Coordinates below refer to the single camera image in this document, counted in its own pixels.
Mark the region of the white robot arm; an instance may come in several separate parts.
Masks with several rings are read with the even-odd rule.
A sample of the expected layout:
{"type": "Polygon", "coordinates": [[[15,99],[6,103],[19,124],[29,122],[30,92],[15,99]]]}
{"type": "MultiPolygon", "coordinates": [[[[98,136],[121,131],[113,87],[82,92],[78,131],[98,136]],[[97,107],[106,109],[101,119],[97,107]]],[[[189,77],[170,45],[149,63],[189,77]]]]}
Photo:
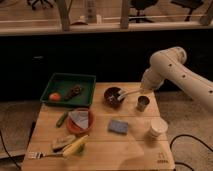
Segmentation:
{"type": "Polygon", "coordinates": [[[178,46],[153,53],[150,67],[141,80],[142,87],[156,90],[168,79],[203,106],[210,107],[213,102],[213,82],[187,69],[184,66],[186,59],[186,51],[178,46]]]}

